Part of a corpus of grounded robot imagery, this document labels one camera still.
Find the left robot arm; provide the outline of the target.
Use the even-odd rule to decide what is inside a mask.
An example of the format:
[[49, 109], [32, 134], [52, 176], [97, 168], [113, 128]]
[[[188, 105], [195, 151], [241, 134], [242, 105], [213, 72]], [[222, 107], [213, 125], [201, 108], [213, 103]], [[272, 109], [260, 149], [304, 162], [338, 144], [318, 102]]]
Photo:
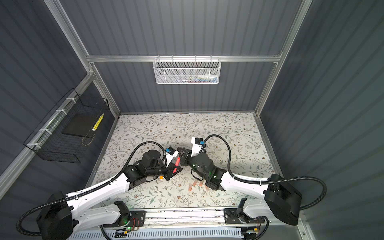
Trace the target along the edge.
[[166, 149], [164, 163], [160, 157], [160, 152], [149, 150], [140, 161], [124, 167], [116, 179], [70, 193], [69, 200], [43, 209], [37, 218], [42, 239], [66, 240], [78, 231], [104, 225], [128, 231], [139, 227], [139, 218], [133, 216], [124, 202], [116, 201], [100, 208], [95, 205], [146, 183], [148, 177], [162, 176], [168, 181], [182, 171], [178, 151]]

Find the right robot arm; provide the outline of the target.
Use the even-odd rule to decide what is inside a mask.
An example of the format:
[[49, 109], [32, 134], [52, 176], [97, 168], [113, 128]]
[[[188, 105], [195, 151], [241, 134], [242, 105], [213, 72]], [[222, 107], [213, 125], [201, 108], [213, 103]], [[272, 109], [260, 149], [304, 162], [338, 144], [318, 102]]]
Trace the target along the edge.
[[277, 181], [283, 178], [272, 174], [270, 178], [253, 179], [243, 177], [241, 182], [222, 168], [216, 167], [205, 153], [194, 153], [185, 148], [177, 148], [180, 165], [189, 166], [191, 171], [205, 181], [205, 185], [214, 191], [238, 192], [254, 199], [243, 198], [235, 211], [242, 223], [251, 223], [261, 217], [275, 216], [281, 222], [296, 226], [299, 221], [302, 195], [288, 182], [262, 184], [264, 181]]

